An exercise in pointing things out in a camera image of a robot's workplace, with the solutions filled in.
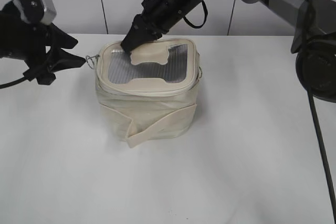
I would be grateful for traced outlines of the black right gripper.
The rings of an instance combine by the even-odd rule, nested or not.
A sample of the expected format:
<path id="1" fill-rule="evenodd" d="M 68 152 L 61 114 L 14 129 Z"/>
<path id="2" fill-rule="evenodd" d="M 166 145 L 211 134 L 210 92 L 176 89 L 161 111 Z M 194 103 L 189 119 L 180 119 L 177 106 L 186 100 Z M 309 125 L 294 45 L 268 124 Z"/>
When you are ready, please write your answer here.
<path id="1" fill-rule="evenodd" d="M 200 25 L 195 25 L 186 15 L 199 4 L 203 7 L 204 19 Z M 129 32 L 121 42 L 124 51 L 132 51 L 146 42 L 162 38 L 163 33 L 169 32 L 180 20 L 194 29 L 200 29 L 208 18 L 205 0 L 144 0 L 142 6 L 143 12 L 134 17 Z"/>

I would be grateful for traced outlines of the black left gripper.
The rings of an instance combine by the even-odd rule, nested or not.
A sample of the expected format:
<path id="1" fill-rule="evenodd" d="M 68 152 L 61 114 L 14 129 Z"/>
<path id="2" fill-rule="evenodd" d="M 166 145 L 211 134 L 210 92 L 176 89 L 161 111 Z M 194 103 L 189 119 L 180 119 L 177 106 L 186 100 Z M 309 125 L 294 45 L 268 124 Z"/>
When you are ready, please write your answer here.
<path id="1" fill-rule="evenodd" d="M 17 47 L 25 57 L 24 62 L 28 66 L 23 77 L 15 81 L 16 84 L 35 79 L 39 85 L 50 85 L 56 79 L 53 73 L 81 68 L 86 63 L 85 58 L 62 49 L 54 51 L 55 46 L 72 49 L 78 44 L 78 40 L 53 23 L 46 26 L 16 22 L 15 33 L 18 36 Z"/>

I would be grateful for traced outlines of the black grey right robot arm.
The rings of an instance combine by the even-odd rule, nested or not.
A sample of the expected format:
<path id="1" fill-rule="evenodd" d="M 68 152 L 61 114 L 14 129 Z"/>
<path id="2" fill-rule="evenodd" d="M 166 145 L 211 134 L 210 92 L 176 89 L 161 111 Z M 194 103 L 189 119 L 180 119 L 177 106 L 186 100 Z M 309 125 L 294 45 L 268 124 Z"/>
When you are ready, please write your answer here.
<path id="1" fill-rule="evenodd" d="M 314 97 L 335 101 L 335 1 L 334 0 L 242 0 L 262 3 L 295 29 L 291 52 L 297 55 L 296 73 L 301 85 Z M 205 0 L 144 0 L 122 41 L 131 52 L 152 42 Z"/>

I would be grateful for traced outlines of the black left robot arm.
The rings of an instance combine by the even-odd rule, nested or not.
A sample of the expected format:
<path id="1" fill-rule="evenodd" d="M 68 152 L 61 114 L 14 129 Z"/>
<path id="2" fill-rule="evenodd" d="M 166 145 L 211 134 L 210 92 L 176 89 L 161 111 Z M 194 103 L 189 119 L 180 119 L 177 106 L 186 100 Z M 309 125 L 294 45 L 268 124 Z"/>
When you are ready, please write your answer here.
<path id="1" fill-rule="evenodd" d="M 25 23 L 14 3 L 7 3 L 1 10 L 1 58 L 22 60 L 28 70 L 21 78 L 1 84 L 1 89 L 34 79 L 49 86 L 56 80 L 56 72 L 82 67 L 85 58 L 65 51 L 77 44 L 77 39 L 54 24 Z"/>

